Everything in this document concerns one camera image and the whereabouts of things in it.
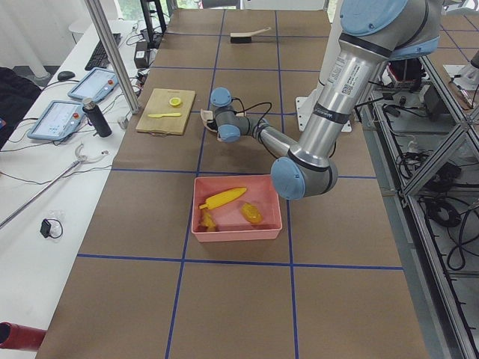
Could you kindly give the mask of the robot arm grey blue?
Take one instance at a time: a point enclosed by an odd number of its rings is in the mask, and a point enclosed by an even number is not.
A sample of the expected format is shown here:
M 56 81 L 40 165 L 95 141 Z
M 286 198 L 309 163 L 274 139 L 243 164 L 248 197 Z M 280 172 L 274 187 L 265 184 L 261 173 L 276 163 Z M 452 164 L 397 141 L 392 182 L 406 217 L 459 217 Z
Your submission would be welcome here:
M 276 156 L 270 174 L 281 197 L 298 200 L 325 194 L 338 179 L 330 152 L 378 66 L 434 52 L 442 7 L 442 1 L 340 4 L 340 51 L 298 141 L 263 118 L 239 116 L 226 88 L 210 94 L 213 111 L 202 117 L 204 125 L 225 143 L 250 135 Z

